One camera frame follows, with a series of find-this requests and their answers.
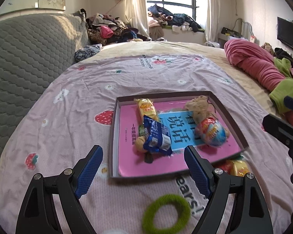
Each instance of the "beige bedspread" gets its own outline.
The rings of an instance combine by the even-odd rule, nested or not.
[[[266,111],[279,115],[268,96],[269,92],[244,71],[230,65],[223,49],[181,42],[127,42],[105,46],[100,53],[82,63],[139,54],[203,54],[243,86]]]

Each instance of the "pink bag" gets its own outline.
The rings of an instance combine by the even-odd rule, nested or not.
[[[104,39],[108,39],[113,36],[114,32],[107,26],[100,27],[101,37]]]

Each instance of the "green fleece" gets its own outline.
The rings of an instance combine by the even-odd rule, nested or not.
[[[283,100],[286,96],[293,98],[293,79],[286,78],[282,80],[277,87],[269,94],[269,97],[277,105],[278,111],[280,114],[290,111],[286,108]]]
[[[288,59],[283,58],[282,60],[280,60],[275,57],[274,63],[281,74],[283,74],[286,78],[291,78],[293,80],[290,72],[291,62]]]

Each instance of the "blue snack wrapper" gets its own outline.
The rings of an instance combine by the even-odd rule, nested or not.
[[[143,148],[151,153],[162,153],[165,156],[172,154],[171,139],[168,127],[144,115],[144,132],[146,142]]]

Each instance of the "grey quilted cushion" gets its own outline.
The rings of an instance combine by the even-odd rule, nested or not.
[[[31,14],[0,21],[0,155],[49,84],[88,43],[85,19]]]

